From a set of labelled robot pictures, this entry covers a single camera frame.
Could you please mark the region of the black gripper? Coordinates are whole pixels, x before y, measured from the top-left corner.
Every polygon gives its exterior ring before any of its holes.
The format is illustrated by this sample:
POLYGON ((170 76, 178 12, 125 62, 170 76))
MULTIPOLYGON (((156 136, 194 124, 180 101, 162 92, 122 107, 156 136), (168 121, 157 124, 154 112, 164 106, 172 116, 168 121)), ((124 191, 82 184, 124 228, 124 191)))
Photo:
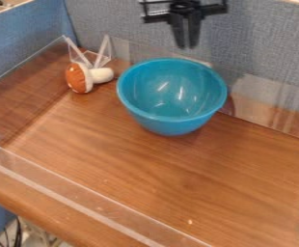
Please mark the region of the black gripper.
POLYGON ((204 5, 200 0, 137 0, 142 8, 141 18, 145 23, 169 22, 174 42, 178 48, 185 47, 182 17, 188 16, 189 47, 198 43, 201 20, 206 15, 225 14, 228 12, 228 0, 204 5), (150 11, 149 6, 166 4, 165 10, 150 11))

